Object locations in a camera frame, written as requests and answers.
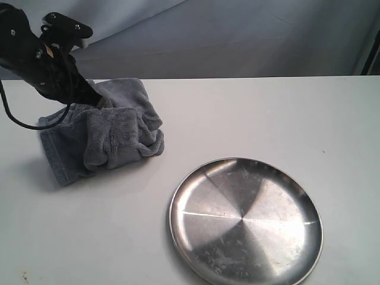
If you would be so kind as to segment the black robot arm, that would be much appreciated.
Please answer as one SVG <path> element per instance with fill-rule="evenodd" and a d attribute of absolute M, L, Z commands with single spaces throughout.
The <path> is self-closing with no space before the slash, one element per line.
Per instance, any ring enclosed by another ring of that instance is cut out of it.
<path fill-rule="evenodd" d="M 23 10 L 1 4 L 1 67 L 33 86 L 43 97 L 65 105 L 97 106 L 101 95 L 80 74 L 71 55 L 93 30 L 58 12 L 46 14 L 36 36 Z"/>

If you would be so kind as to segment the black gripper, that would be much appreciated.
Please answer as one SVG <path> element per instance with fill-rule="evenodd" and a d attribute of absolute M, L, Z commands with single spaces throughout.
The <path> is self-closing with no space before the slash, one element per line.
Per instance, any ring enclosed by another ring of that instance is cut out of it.
<path fill-rule="evenodd" d="M 102 100 L 79 73 L 71 55 L 38 38 L 22 38 L 17 44 L 17 75 L 49 100 L 92 107 Z"/>

